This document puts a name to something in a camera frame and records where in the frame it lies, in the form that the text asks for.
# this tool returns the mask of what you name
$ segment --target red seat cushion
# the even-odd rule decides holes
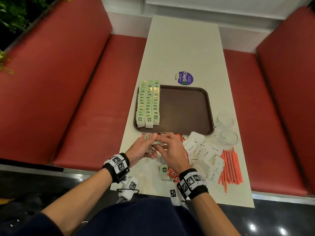
[[[119,153],[146,41],[111,35],[54,165],[99,170]]]
[[[257,53],[315,194],[315,13],[299,8],[258,46]]]
[[[224,50],[224,56],[251,189],[306,195],[255,55]]]
[[[0,72],[0,158],[48,164],[112,26],[101,0],[61,1]]]

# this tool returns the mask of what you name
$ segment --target person's left hand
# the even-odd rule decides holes
[[[133,167],[144,157],[150,157],[151,159],[158,157],[157,152],[154,149],[152,149],[151,153],[146,153],[148,147],[155,141],[157,136],[157,133],[154,133],[146,141],[144,141],[144,137],[139,137],[132,144],[132,146],[125,152],[130,161],[129,167]]]

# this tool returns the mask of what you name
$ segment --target pile of red straws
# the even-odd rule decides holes
[[[219,184],[222,181],[222,185],[225,188],[225,193],[227,193],[227,184],[241,184],[243,183],[241,169],[239,167],[238,156],[232,150],[224,150],[221,158],[224,160],[223,171],[219,178]]]

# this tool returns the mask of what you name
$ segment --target table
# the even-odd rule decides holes
[[[158,79],[164,85],[179,85],[175,75],[180,71],[193,76],[193,82],[187,86],[201,87],[208,92],[214,119],[221,111],[236,115],[218,25],[154,16],[120,152],[125,152],[141,136],[133,127],[136,93],[141,81]],[[237,120],[233,129],[239,134]],[[234,149],[238,154],[243,183],[228,185],[227,194],[222,185],[208,184],[209,193],[217,203],[254,207],[241,139]],[[144,158],[130,169],[128,176],[139,179],[137,188],[140,193],[169,197],[168,182],[160,179],[160,165],[158,159]],[[112,184],[111,189],[121,186],[121,183]]]

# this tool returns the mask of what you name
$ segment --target brown plastic tray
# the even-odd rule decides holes
[[[207,91],[203,88],[161,85],[160,125],[153,128],[137,127],[136,112],[134,127],[139,132],[173,132],[190,135],[192,131],[210,135],[214,131],[210,102]]]

